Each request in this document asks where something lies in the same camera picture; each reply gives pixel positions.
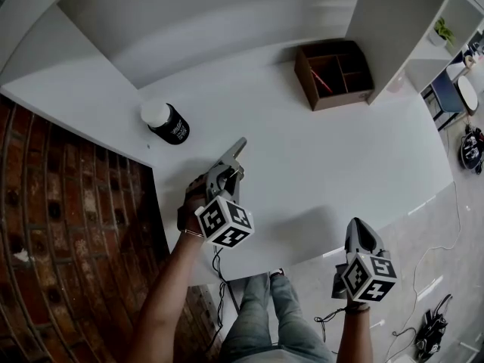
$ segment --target shoe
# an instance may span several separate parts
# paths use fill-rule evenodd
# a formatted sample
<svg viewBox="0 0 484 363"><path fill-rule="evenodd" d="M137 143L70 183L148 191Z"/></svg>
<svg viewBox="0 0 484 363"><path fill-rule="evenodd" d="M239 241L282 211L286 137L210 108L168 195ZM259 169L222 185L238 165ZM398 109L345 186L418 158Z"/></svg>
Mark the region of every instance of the shoe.
<svg viewBox="0 0 484 363"><path fill-rule="evenodd" d="M275 270L273 270L273 271L271 271L271 272L269 273L269 278L271 278L271 279L272 279L272 278L273 278L273 277L275 277L276 275L286 275L286 273L284 273L284 269L282 269L282 268L275 269Z"/></svg>

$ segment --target brown box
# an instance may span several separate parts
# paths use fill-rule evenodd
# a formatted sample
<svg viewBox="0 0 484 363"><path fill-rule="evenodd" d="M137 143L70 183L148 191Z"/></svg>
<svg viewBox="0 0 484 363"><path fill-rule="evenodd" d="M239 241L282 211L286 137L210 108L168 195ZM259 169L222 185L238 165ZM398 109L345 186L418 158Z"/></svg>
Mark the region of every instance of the brown box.
<svg viewBox="0 0 484 363"><path fill-rule="evenodd" d="M366 101L374 90L365 56L352 41L326 41L301 46L294 71L313 110Z"/></svg>

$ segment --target white table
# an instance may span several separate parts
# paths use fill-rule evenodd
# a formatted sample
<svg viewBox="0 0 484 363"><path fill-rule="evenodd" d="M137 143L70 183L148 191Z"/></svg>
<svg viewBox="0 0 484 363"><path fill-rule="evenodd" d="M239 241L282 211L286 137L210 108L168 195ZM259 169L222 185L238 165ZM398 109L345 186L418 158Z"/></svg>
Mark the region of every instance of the white table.
<svg viewBox="0 0 484 363"><path fill-rule="evenodd" d="M335 250L354 216L378 230L452 182L442 141L420 96L312 112L293 62L241 76L200 78L205 84L193 87L186 82L195 81L184 74L170 77L169 85L160 82L169 93L164 99L189 122L191 135L154 168L154 180L172 249L185 187L237 139L247 138L239 156L246 171L240 204L253 212L256 233L222 252L226 279ZM213 247L204 245L192 284L217 282L212 258Z"/></svg>
<svg viewBox="0 0 484 363"><path fill-rule="evenodd" d="M467 111L471 116L474 115L477 106L479 105L476 90L474 90L474 87L470 84L469 79L466 76L459 77L457 80L457 86L461 93L461 97L464 100L464 105L466 106Z"/></svg>

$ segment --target jeans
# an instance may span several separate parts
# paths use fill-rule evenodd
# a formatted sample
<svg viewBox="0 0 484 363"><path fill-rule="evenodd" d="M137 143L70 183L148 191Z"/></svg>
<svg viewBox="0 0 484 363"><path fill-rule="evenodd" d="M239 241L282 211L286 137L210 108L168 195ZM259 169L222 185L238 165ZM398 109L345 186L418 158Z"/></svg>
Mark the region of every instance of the jeans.
<svg viewBox="0 0 484 363"><path fill-rule="evenodd" d="M276 346L271 344L268 327L269 284L279 320ZM220 361L231 362L270 349L284 349L311 361L334 361L322 339L303 319L296 291L287 277L276 275L269 280L265 273L249 279L240 313L222 344Z"/></svg>

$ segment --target red pencil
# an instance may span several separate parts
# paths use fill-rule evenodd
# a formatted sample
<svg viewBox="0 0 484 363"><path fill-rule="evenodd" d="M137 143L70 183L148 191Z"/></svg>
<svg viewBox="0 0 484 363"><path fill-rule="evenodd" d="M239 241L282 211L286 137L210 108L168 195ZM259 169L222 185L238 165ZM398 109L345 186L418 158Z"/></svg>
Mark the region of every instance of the red pencil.
<svg viewBox="0 0 484 363"><path fill-rule="evenodd" d="M313 75L313 76L315 76L315 77L316 77L316 79L317 79L317 80L318 80L318 81L319 81L319 82L320 82L320 83L321 83L321 84L322 84L322 85L323 85L323 86L324 86L324 87L325 87L325 88L326 88L326 89L327 89L327 90L328 90L328 91L329 91L331 94L333 94L333 90L331 90L331 89L329 88L329 86L328 86L328 85L326 85L326 83L324 83L324 81L323 81L323 80L322 80L322 79L319 77L319 75L318 75L318 74L316 74L316 73L315 73L315 71L314 71L313 69L311 69L311 73L312 73L312 75Z"/></svg>

